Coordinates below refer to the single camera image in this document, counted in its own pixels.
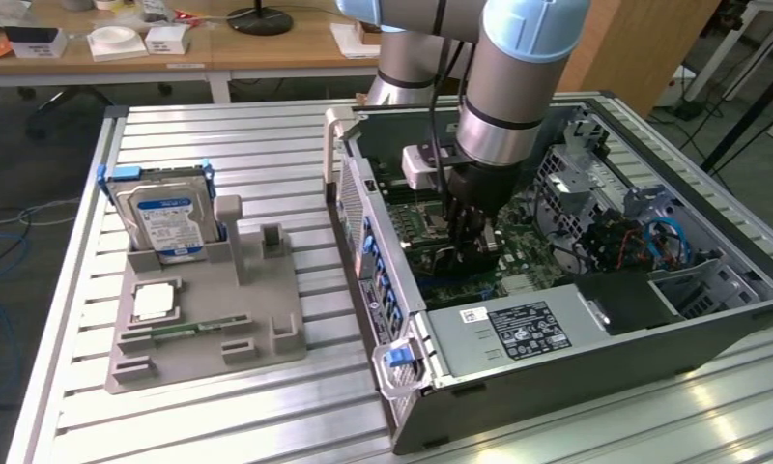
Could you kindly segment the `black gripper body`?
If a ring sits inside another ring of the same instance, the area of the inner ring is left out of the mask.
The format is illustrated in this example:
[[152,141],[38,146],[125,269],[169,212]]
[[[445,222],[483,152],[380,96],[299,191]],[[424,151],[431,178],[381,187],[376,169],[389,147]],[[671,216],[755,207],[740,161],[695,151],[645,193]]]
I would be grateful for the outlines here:
[[521,175],[521,166],[491,166],[477,162],[456,165],[447,181],[451,197],[449,215],[455,218],[461,211],[496,218],[513,196]]

